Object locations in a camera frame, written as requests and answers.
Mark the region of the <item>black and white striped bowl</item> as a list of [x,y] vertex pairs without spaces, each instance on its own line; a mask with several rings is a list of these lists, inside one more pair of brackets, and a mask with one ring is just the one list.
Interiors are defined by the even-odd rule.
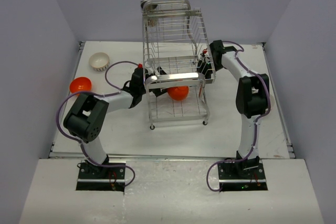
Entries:
[[94,71],[105,71],[110,65],[110,58],[104,52],[96,52],[89,58],[89,65]]

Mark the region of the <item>orange bowl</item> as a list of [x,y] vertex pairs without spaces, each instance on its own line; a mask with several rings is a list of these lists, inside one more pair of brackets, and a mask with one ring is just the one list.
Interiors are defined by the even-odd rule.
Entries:
[[171,87],[167,89],[169,96],[175,101],[183,101],[189,93],[188,86]]
[[78,77],[72,80],[69,85],[70,93],[76,93],[79,91],[91,91],[92,83],[87,77]]

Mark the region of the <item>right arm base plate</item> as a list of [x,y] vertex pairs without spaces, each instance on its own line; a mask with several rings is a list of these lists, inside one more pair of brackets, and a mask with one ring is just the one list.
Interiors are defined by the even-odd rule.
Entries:
[[262,161],[252,169],[243,170],[240,163],[217,165],[219,188],[225,191],[267,191],[266,175]]

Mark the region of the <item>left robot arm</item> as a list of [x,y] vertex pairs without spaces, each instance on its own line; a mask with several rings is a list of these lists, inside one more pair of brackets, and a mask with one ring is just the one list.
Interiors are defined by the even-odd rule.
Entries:
[[92,164],[90,171],[97,178],[108,175],[109,159],[99,140],[99,134],[108,113],[131,109],[137,106],[146,93],[144,81],[153,76],[141,66],[135,68],[131,79],[114,94],[99,95],[93,92],[80,93],[68,111],[63,127],[73,140],[77,141],[87,159]]

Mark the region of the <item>cream flower pattern bowl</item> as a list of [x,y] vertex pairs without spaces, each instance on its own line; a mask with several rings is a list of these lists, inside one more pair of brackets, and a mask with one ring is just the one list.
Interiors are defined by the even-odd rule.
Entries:
[[270,110],[276,107],[276,100],[273,95],[270,96]]

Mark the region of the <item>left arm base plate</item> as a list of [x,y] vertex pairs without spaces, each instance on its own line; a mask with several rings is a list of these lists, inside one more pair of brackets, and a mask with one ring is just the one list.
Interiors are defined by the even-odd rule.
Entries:
[[84,161],[77,164],[79,168],[77,191],[119,191],[125,189],[125,168],[122,163],[112,163],[122,167],[105,168],[93,166]]

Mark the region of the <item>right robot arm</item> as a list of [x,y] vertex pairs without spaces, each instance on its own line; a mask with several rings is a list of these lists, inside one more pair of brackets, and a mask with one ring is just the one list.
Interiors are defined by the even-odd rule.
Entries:
[[258,128],[261,119],[270,112],[269,77],[251,70],[239,58],[239,53],[244,52],[241,45],[234,43],[232,47],[226,47],[222,40],[214,40],[209,46],[215,70],[228,70],[238,83],[235,103],[242,127],[236,158],[216,162],[207,173],[214,166],[224,163],[228,167],[233,166],[239,178],[246,178],[259,165]]

